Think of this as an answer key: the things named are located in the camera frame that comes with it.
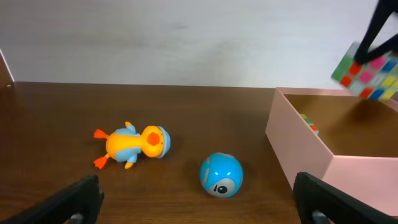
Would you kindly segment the multicoloured puzzle cube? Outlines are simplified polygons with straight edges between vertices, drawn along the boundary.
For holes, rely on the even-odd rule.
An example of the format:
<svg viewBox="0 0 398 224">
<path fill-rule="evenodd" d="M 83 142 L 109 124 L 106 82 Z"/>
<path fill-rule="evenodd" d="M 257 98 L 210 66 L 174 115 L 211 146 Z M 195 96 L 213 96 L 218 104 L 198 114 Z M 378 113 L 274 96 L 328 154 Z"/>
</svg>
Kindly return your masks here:
<svg viewBox="0 0 398 224">
<path fill-rule="evenodd" d="M 314 125 L 314 123 L 312 122 L 312 120 L 309 119 L 308 116 L 305 115 L 305 114 L 302 114 L 302 113 L 301 113 L 300 115 L 301 115 L 302 119 L 307 123 L 307 125 L 311 128 L 311 130 L 312 130 L 316 135 L 318 135 L 320 131 L 319 131 L 319 129 Z"/>
<path fill-rule="evenodd" d="M 359 48 L 353 42 L 331 78 L 350 93 L 371 100 L 388 100 L 397 93 L 397 53 L 388 52 L 368 63 L 354 61 Z"/>
</svg>

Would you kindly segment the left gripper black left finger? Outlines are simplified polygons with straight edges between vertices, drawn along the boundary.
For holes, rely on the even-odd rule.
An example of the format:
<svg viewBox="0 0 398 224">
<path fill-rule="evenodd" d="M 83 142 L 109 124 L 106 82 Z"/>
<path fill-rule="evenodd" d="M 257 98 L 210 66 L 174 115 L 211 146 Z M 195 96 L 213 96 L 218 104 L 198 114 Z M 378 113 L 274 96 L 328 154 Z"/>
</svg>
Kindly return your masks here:
<svg viewBox="0 0 398 224">
<path fill-rule="evenodd" d="M 104 200 L 97 175 L 87 175 L 34 206 L 3 220 L 8 224 L 95 224 Z"/>
</svg>

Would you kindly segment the blue ball toy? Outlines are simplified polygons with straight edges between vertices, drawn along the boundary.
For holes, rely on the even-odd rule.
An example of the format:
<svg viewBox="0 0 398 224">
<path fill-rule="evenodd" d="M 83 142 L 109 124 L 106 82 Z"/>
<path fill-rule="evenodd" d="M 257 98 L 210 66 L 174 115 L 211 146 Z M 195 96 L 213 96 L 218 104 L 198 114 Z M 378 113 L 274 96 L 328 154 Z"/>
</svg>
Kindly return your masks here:
<svg viewBox="0 0 398 224">
<path fill-rule="evenodd" d="M 208 156 L 200 168 L 201 185 L 214 197 L 232 197 L 240 189 L 243 177 L 243 168 L 237 158 L 222 152 Z"/>
</svg>

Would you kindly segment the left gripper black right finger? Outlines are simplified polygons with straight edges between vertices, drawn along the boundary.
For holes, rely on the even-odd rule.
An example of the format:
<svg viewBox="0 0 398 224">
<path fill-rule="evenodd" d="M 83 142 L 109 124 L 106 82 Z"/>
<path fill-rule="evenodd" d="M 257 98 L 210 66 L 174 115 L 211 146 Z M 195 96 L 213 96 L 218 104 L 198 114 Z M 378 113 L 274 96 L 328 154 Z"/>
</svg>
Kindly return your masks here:
<svg viewBox="0 0 398 224">
<path fill-rule="evenodd" d="M 296 175 L 293 198 L 302 224 L 397 224 L 397 220 L 308 172 Z"/>
</svg>

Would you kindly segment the open beige cardboard box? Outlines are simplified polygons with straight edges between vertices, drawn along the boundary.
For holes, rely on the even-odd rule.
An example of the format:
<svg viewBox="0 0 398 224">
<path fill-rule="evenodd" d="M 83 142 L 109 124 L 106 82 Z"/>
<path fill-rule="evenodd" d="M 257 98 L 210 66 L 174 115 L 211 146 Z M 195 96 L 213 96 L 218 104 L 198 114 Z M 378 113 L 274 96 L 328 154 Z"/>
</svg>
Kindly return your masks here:
<svg viewBox="0 0 398 224">
<path fill-rule="evenodd" d="M 397 215 L 396 101 L 364 100 L 346 90 L 277 88 L 266 135 L 289 184 L 297 173 L 308 172 Z"/>
</svg>

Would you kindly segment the orange and blue duck toy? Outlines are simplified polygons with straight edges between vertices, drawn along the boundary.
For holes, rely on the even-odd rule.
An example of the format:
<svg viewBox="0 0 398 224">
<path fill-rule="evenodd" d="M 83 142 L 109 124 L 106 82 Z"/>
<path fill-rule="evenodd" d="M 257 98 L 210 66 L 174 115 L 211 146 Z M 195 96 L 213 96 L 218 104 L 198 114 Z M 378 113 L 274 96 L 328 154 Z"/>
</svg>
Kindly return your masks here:
<svg viewBox="0 0 398 224">
<path fill-rule="evenodd" d="M 105 139 L 106 154 L 93 163 L 102 169 L 109 158 L 123 162 L 125 169 L 130 169 L 137 161 L 138 155 L 144 153 L 147 157 L 163 158 L 171 145 L 169 133 L 161 126 L 147 126 L 142 133 L 137 133 L 135 126 L 125 122 L 125 127 L 111 134 L 97 129 L 93 137 Z"/>
</svg>

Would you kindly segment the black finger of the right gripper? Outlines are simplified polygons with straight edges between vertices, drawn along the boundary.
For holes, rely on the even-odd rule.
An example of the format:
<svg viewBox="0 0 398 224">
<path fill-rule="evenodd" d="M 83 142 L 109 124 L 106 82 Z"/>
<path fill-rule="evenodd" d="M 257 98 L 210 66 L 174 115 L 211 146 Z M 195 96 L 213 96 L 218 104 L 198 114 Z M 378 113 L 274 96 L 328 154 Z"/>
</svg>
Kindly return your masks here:
<svg viewBox="0 0 398 224">
<path fill-rule="evenodd" d="M 395 51 L 395 36 L 385 41 L 380 46 L 368 51 L 374 39 L 382 29 L 391 14 L 395 13 L 395 0 L 378 0 L 369 27 L 361 41 L 355 55 L 354 61 L 358 64 L 368 63 L 385 53 Z"/>
<path fill-rule="evenodd" d="M 375 39 L 376 35 L 373 34 L 366 34 L 365 41 L 366 41 L 366 55 L 365 55 L 365 62 L 370 62 L 374 59 L 377 59 L 380 56 L 383 56 L 385 53 L 390 51 L 397 51 L 397 34 L 392 36 L 390 39 L 379 45 L 378 47 L 374 48 L 371 47 L 373 40 Z"/>
</svg>

